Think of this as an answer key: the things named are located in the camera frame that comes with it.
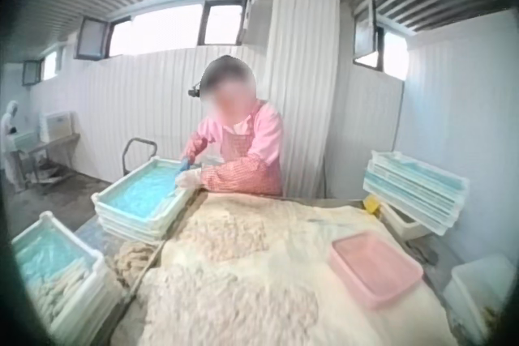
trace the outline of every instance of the metal handle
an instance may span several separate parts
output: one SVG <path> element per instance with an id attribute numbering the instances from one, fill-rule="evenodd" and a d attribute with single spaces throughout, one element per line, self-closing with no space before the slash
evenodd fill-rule
<path id="1" fill-rule="evenodd" d="M 135 141 L 136 142 L 141 142 L 141 143 L 146 143 L 147 145 L 153 146 L 153 152 L 149 156 L 150 160 L 152 159 L 152 157 L 157 155 L 157 144 L 155 142 L 150 141 L 149 139 L 142 139 L 142 138 L 139 138 L 139 137 L 135 137 L 135 138 L 130 139 L 128 141 L 127 145 L 124 147 L 124 150 L 122 151 L 122 174 L 124 176 L 126 176 L 130 172 L 127 169 L 127 163 L 126 163 L 125 157 L 126 157 L 126 155 L 128 153 L 128 149 L 130 148 L 131 143 L 133 143 Z"/>

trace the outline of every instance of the hand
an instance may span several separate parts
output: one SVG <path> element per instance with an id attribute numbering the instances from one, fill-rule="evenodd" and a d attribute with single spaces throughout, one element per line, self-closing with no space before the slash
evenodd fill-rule
<path id="1" fill-rule="evenodd" d="M 175 184 L 183 190 L 194 190 L 202 186 L 202 168 L 190 169 L 180 173 Z"/>
<path id="2" fill-rule="evenodd" d="M 182 172 L 188 170 L 190 168 L 190 166 L 191 166 L 191 164 L 189 163 L 189 158 L 188 157 L 184 157 L 180 161 L 180 168 L 178 169 L 178 172 L 182 173 Z"/>

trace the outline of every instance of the person in white protective suit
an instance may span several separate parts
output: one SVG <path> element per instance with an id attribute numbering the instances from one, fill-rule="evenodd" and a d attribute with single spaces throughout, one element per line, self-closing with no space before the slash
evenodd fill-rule
<path id="1" fill-rule="evenodd" d="M 7 105 L 7 111 L 2 116 L 2 128 L 0 128 L 0 144 L 2 147 L 3 165 L 6 171 L 7 180 L 15 186 L 15 190 L 22 189 L 19 176 L 19 168 L 16 163 L 16 154 L 11 150 L 11 140 L 9 135 L 16 132 L 16 128 L 12 124 L 12 119 L 18 111 L 18 103 L 14 100 Z"/>

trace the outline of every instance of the yellow object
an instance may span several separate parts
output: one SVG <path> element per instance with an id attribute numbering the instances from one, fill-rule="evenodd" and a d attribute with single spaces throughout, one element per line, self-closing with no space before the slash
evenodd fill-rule
<path id="1" fill-rule="evenodd" d="M 369 194 L 362 202 L 364 203 L 366 211 L 372 215 L 374 215 L 380 208 L 379 200 L 372 194 Z"/>

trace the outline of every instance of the floor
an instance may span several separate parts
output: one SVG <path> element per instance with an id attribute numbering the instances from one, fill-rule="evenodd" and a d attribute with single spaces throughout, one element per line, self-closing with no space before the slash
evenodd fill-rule
<path id="1" fill-rule="evenodd" d="M 49 188 L 46 193 L 32 187 L 15 194 L 14 188 L 2 180 L 10 237 L 16 237 L 37 221 L 43 211 L 52 211 L 71 231 L 77 230 L 95 215 L 90 196 L 108 185 L 107 182 L 75 173 Z"/>

